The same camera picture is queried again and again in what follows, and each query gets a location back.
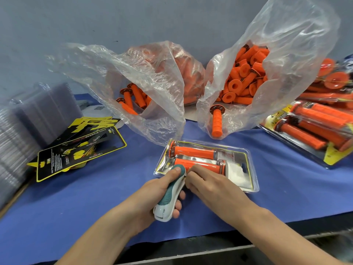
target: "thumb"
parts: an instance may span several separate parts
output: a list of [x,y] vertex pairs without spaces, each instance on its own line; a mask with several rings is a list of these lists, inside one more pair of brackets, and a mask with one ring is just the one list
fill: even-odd
[[161,177],[160,182],[165,188],[167,188],[170,183],[172,183],[182,174],[185,174],[185,167],[182,165],[175,165],[171,170],[168,171],[168,173]]

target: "right hand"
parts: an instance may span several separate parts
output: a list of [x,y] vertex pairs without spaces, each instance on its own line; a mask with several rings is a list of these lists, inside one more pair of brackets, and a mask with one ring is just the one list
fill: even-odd
[[188,171],[185,185],[209,209],[235,228],[241,224],[244,214],[257,207],[237,185],[224,175],[216,174],[201,165],[194,165]]

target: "gray wall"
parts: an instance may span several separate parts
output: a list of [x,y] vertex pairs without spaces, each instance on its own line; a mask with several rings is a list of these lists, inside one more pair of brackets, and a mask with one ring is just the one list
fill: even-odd
[[[0,0],[0,97],[34,82],[65,80],[44,62],[44,55],[64,42],[100,44],[122,53],[132,45],[170,40],[206,65],[239,39],[266,1]],[[353,14],[349,0],[330,3],[342,19],[330,54],[338,59],[353,53]],[[85,92],[79,85],[73,90]]]

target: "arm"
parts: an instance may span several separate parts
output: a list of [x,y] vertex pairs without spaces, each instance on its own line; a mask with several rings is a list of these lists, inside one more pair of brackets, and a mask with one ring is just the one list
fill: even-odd
[[274,264],[344,264],[293,231],[270,211],[257,206],[223,175],[195,165],[189,170],[185,184]]
[[[108,211],[90,227],[56,263],[57,265],[113,264],[126,243],[154,221],[152,209],[162,199],[169,183],[180,174],[180,168],[164,177],[145,183],[120,205]],[[185,199],[185,192],[179,197]],[[181,202],[177,200],[173,217],[179,217]]]

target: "hand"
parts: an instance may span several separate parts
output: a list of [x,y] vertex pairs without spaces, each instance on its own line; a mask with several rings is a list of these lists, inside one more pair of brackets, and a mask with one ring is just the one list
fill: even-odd
[[188,171],[185,185],[209,209],[235,228],[249,209],[257,207],[237,185],[201,165],[194,165]]
[[[155,220],[153,208],[163,198],[168,185],[178,178],[180,168],[174,168],[165,174],[162,178],[152,179],[146,182],[138,191],[132,194],[118,207],[123,207],[132,211],[131,222],[134,227],[133,236],[149,227]],[[182,190],[179,194],[181,200],[185,199],[185,192]],[[173,211],[173,218],[178,218],[181,210],[181,202],[177,200]]]

